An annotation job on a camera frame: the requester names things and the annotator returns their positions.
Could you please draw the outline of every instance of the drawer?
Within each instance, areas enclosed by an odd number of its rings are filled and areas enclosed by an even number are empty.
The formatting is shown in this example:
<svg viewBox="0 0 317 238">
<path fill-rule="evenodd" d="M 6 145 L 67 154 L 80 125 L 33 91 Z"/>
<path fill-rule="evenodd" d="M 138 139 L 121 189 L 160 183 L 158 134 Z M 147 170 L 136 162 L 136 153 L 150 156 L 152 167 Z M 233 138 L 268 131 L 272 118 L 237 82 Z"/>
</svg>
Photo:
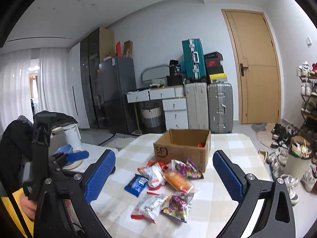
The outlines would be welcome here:
<svg viewBox="0 0 317 238">
<path fill-rule="evenodd" d="M 164 111 L 168 110 L 187 110 L 186 98 L 166 99 L 163 100 Z"/>
<path fill-rule="evenodd" d="M 175 97 L 184 97 L 184 87 L 175 88 Z"/>
<path fill-rule="evenodd" d="M 169 129 L 188 129 L 188 121 L 165 121 L 166 130 Z"/>
<path fill-rule="evenodd" d="M 188 121 L 187 110 L 175 110 L 165 112 L 166 121 Z"/>
<path fill-rule="evenodd" d="M 150 90 L 150 99 L 164 99 L 175 97 L 175 89 L 172 88 L 160 88 Z"/>
<path fill-rule="evenodd" d="M 126 97 L 128 99 L 128 103 L 135 103 L 135 102 L 142 102 L 142 101 L 149 101 L 150 100 L 148 90 L 128 93 L 128 94 L 126 94 Z"/>
</svg>

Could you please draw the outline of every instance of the red shoe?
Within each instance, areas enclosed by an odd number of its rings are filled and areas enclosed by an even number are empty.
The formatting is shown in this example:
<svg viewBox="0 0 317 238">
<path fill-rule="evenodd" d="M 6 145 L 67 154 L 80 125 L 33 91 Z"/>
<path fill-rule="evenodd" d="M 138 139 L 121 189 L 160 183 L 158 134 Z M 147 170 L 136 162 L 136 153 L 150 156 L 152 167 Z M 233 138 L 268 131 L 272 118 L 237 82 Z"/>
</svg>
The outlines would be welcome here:
<svg viewBox="0 0 317 238">
<path fill-rule="evenodd" d="M 313 69 L 309 73 L 310 75 L 317 75 L 317 63 L 313 63 Z"/>
</svg>

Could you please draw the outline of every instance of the blue snack package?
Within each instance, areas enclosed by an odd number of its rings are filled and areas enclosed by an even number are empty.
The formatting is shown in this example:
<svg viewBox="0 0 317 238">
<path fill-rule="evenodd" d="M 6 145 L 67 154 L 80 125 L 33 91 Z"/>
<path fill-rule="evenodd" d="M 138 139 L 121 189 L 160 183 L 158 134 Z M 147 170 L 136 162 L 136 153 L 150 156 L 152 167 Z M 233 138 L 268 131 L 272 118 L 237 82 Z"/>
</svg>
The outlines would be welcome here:
<svg viewBox="0 0 317 238">
<path fill-rule="evenodd" d="M 139 197 L 142 190 L 146 187 L 148 179 L 141 175 L 135 174 L 135 177 L 124 187 L 124 190 L 130 192 L 136 197 Z"/>
</svg>

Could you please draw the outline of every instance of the yellow sleeve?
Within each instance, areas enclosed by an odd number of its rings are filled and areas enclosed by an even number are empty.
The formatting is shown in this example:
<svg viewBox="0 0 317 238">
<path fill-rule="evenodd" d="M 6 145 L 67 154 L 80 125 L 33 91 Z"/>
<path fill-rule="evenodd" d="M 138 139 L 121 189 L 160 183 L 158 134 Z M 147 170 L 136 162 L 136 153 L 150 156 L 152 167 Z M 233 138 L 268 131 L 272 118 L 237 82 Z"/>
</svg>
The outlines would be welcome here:
<svg viewBox="0 0 317 238">
<path fill-rule="evenodd" d="M 23 218 L 24 218 L 24 221 L 25 221 L 25 223 L 26 223 L 28 229 L 30 230 L 30 233 L 31 233 L 32 236 L 33 236 L 34 222 L 31 221 L 31 220 L 26 216 L 26 214 L 23 212 L 23 210 L 21 209 L 20 199 L 19 199 L 21 193 L 23 193 L 23 189 L 22 189 L 22 188 L 19 189 L 19 190 L 17 190 L 16 192 L 14 192 L 12 195 L 13 195 L 13 197 L 15 198 L 15 201 L 16 201 L 16 203 L 17 203 L 18 206 L 19 206 L 19 209 L 20 209 L 20 211 L 21 211 L 21 213 L 22 213 L 22 216 L 23 216 Z M 20 223 L 20 221 L 19 221 L 19 219 L 18 219 L 17 214 L 16 214 L 15 211 L 14 211 L 14 208 L 13 208 L 13 206 L 12 206 L 12 204 L 11 204 L 9 198 L 8 198 L 8 197 L 1 197 L 1 199 L 2 199 L 2 202 L 3 202 L 4 206 L 6 207 L 6 209 L 7 209 L 7 211 L 8 211 L 8 213 L 9 213 L 9 215 L 11 216 L 12 220 L 14 221 L 14 223 L 16 224 L 16 226 L 18 227 L 18 229 L 21 231 L 21 233 L 22 233 L 25 237 L 27 237 L 26 234 L 25 234 L 25 232 L 24 232 L 24 230 L 23 230 L 23 228 L 22 228 L 22 225 L 21 225 L 21 223 Z"/>
</svg>

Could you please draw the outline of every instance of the door frame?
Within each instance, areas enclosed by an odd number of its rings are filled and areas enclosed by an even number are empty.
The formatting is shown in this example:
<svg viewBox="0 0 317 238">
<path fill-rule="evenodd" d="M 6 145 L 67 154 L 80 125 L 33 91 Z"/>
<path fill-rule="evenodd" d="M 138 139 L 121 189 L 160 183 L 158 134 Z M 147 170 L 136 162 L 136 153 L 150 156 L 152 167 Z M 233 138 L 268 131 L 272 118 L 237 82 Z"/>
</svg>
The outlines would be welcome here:
<svg viewBox="0 0 317 238">
<path fill-rule="evenodd" d="M 239 122 L 240 124 L 242 123 L 242 85 L 241 85 L 241 72 L 240 72 L 240 67 L 239 67 L 239 60 L 238 60 L 238 54 L 237 54 L 237 49 L 236 49 L 236 44 L 235 44 L 235 40 L 233 38 L 233 33 L 229 24 L 229 20 L 227 17 L 226 12 L 247 12 L 247 13 L 254 13 L 254 14 L 260 14 L 263 16 L 268 32 L 270 34 L 271 37 L 271 41 L 273 44 L 273 48 L 274 48 L 274 53 L 275 53 L 275 59 L 276 59 L 276 64 L 277 64 L 277 72 L 278 72 L 278 81 L 279 81 L 279 112 L 278 112 L 278 121 L 280 121 L 281 119 L 281 103 L 282 103 L 282 89 L 281 89 L 281 73 L 280 73 L 280 64 L 278 61 L 278 57 L 277 57 L 277 51 L 276 51 L 276 47 L 275 47 L 275 43 L 274 43 L 274 39 L 273 39 L 273 35 L 270 29 L 270 26 L 267 23 L 267 19 L 265 18 L 265 15 L 263 12 L 256 12 L 256 11 L 248 11 L 248 10 L 236 10 L 236 9 L 221 9 L 224 20 L 226 22 L 227 25 L 227 29 L 229 32 L 229 36 L 230 36 L 230 40 L 231 40 L 231 45 L 232 45 L 232 50 L 233 50 L 233 54 L 234 54 L 234 58 L 235 58 L 235 64 L 236 64 L 236 72 L 237 72 L 237 80 L 238 80 L 238 96 L 239 96 Z"/>
</svg>

